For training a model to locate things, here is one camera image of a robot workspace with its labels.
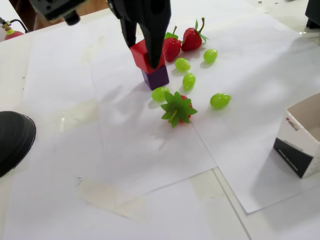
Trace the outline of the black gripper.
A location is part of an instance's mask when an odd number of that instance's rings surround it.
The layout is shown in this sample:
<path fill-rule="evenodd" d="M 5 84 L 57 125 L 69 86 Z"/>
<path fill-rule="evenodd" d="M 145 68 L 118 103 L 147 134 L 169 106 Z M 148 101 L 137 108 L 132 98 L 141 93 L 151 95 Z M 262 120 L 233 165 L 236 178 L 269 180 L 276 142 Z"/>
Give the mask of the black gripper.
<path fill-rule="evenodd" d="M 171 18 L 169 0 L 108 0 L 109 9 L 120 19 L 126 45 L 136 44 L 137 23 L 142 30 L 149 64 L 160 62 L 166 30 Z"/>

